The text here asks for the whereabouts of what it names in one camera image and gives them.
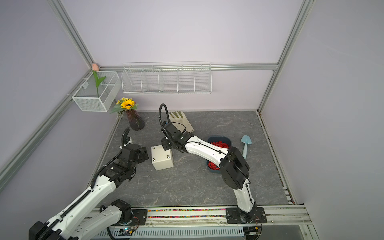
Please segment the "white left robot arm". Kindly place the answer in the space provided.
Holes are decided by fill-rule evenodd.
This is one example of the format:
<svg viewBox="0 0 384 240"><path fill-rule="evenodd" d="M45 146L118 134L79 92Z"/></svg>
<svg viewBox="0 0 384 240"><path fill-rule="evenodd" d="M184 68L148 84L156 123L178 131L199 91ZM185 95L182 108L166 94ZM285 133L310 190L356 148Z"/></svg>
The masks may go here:
<svg viewBox="0 0 384 240"><path fill-rule="evenodd" d="M115 200L96 216L85 220L88 214L106 196L125 180L136 174L139 163L149 159L147 149L136 144L126 144L111 162L104 165L91 185L71 204L45 223L36 222L29 229L30 240L90 240L114 224L133 224L136 230L140 219L134 215L130 204Z"/></svg>

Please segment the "white metal box with screws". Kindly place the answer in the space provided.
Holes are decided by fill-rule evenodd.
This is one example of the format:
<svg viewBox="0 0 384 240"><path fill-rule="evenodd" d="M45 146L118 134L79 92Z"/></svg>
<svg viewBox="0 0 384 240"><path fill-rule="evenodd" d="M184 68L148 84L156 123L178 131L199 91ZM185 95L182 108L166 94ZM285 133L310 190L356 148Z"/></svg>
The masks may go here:
<svg viewBox="0 0 384 240"><path fill-rule="evenodd" d="M174 167L172 150L164 150L162 145L151 147L151 162L156 171Z"/></svg>

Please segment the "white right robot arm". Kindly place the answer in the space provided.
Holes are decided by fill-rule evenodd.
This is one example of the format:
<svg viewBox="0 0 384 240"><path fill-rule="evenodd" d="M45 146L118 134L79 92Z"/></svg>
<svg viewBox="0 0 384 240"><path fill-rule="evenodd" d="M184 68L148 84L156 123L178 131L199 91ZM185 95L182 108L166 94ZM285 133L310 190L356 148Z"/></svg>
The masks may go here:
<svg viewBox="0 0 384 240"><path fill-rule="evenodd" d="M263 208L257 207L251 193L249 180L250 166L239 149L221 148L205 142L189 132L181 132L170 121L160 121L164 150L174 149L181 153L202 157L220 168L223 181L234 190L237 206L226 208L226 219L229 224L265 224L266 214Z"/></svg>

